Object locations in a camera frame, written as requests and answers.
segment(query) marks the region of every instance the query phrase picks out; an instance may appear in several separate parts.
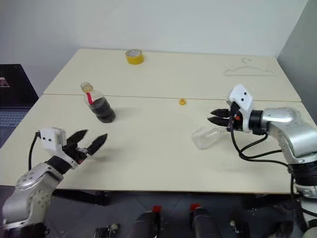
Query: black cable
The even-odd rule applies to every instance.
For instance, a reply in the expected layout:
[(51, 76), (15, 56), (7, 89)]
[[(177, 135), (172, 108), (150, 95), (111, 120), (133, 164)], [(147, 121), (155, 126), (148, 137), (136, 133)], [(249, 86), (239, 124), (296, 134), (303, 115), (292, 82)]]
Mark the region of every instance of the black cable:
[[(275, 153), (279, 153), (282, 152), (281, 150), (273, 150), (273, 151), (269, 151), (263, 154), (259, 154), (259, 155), (254, 155), (254, 156), (246, 156), (242, 153), (242, 151), (239, 149), (236, 140), (234, 138), (234, 129), (233, 129), (233, 124), (232, 124), (232, 115), (229, 116), (229, 126), (230, 126), (230, 134), (231, 134), (231, 139), (232, 139), (232, 143), (235, 147), (235, 149), (238, 151), (239, 156), (241, 159), (246, 160), (246, 161), (251, 161), (251, 162), (269, 162), (269, 163), (275, 163), (275, 164), (280, 164), (283, 165), (285, 167), (288, 168), (288, 165), (286, 163), (277, 161), (277, 160), (254, 160), (255, 158), (259, 158), (262, 156), (266, 156), (266, 155), (270, 155), (270, 154), (275, 154)], [(251, 143), (250, 145), (245, 146), (246, 149), (250, 148), (251, 146), (255, 145), (255, 144), (259, 144), (260, 142), (264, 141), (266, 139), (266, 136), (258, 141), (255, 141), (253, 143)]]
[(34, 145), (35, 145), (36, 139), (37, 139), (38, 137), (40, 137), (40, 136), (41, 136), (41, 135), (40, 135), (40, 132), (36, 132), (36, 133), (34, 134), (34, 138), (33, 138), (33, 141), (32, 141), (31, 147), (30, 147), (30, 151), (29, 151), (29, 171), (30, 171), (31, 168), (32, 168), (32, 151), (33, 151), (33, 147), (34, 147)]
[(291, 175), (291, 200), (293, 205), (296, 204), (295, 196), (294, 196), (294, 177)]
[(302, 212), (304, 212), (304, 213), (306, 213), (306, 214), (308, 214), (308, 215), (311, 215), (311, 216), (313, 216), (313, 217), (317, 217), (317, 213), (308, 211), (308, 210), (306, 210), (306, 209), (304, 209), (304, 208), (302, 208)]
[(265, 141), (267, 138), (268, 138), (268, 134), (265, 133), (265, 137), (263, 137), (263, 138), (260, 139), (260, 140), (255, 141), (255, 142), (252, 142), (251, 144), (246, 145), (246, 146), (243, 147), (240, 151), (243, 152), (243, 151), (245, 151), (246, 149), (249, 149), (250, 147), (252, 147), (252, 146), (254, 146), (254, 145), (257, 145), (257, 144), (259, 144), (259, 143)]

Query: red label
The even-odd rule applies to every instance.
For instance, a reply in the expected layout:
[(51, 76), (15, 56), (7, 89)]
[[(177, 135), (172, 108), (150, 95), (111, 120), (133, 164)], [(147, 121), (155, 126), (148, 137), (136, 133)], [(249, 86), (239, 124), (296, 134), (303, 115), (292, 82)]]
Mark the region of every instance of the red label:
[(92, 105), (94, 102), (93, 102), (93, 99), (91, 98), (90, 93), (86, 93), (86, 94), (87, 94), (87, 98), (88, 98), (88, 103), (89, 103), (90, 105)]

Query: white table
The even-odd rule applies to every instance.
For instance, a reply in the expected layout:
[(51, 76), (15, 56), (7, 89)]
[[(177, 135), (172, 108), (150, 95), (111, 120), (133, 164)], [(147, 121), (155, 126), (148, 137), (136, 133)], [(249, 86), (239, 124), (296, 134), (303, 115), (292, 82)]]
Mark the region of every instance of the white table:
[(274, 57), (143, 52), (130, 65), (125, 51), (81, 49), (45, 94), (82, 95), (91, 82), (108, 96), (225, 100), (239, 83), (255, 100), (300, 102)]
[[(64, 128), (68, 136), (89, 129), (81, 146), (100, 134), (109, 134), (95, 158), (67, 173), (59, 188), (289, 193), (290, 176), (283, 166), (241, 160), (229, 135), (207, 150), (195, 147), (192, 132), (201, 126), (215, 126), (207, 116), (213, 109), (226, 108), (224, 101), (189, 99), (181, 106), (178, 99), (107, 99), (117, 118), (104, 124), (85, 105), (83, 96), (43, 95), (0, 150), (0, 184), (15, 185), (27, 171), (35, 131), (54, 126)], [(315, 125), (300, 102), (255, 101), (258, 110), (284, 106), (296, 108), (303, 120)], [(239, 132), (236, 137), (240, 146), (258, 138)], [(277, 148), (277, 142), (269, 138), (249, 153)], [(33, 165), (48, 158), (38, 141)], [(284, 161), (281, 153), (266, 158)]]

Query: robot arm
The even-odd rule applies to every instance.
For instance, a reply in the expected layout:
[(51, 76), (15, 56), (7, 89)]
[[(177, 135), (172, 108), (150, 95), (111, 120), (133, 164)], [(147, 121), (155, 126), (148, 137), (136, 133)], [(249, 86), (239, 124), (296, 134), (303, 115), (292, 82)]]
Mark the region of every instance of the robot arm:
[(208, 120), (228, 127), (228, 131), (231, 124), (234, 130), (269, 134), (278, 141), (289, 172), (295, 178), (306, 223), (317, 230), (317, 130), (305, 125), (300, 113), (292, 108), (254, 110), (253, 98), (243, 85), (230, 92), (227, 102), (230, 109), (214, 110), (211, 114), (215, 117)]
[(43, 238), (44, 225), (51, 196), (63, 174), (75, 169), (93, 155), (106, 141), (107, 134), (99, 136), (88, 148), (78, 148), (77, 143), (87, 130), (76, 132), (66, 140), (65, 131), (58, 128), (40, 130), (42, 145), (52, 157), (24, 174), (11, 197), (3, 206), (6, 238)]

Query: tape roll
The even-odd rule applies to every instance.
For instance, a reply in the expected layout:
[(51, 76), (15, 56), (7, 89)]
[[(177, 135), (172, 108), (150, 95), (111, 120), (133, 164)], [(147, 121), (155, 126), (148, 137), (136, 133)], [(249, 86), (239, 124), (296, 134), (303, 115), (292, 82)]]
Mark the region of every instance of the tape roll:
[(125, 53), (129, 64), (140, 64), (143, 62), (143, 54), (141, 50), (131, 49)]

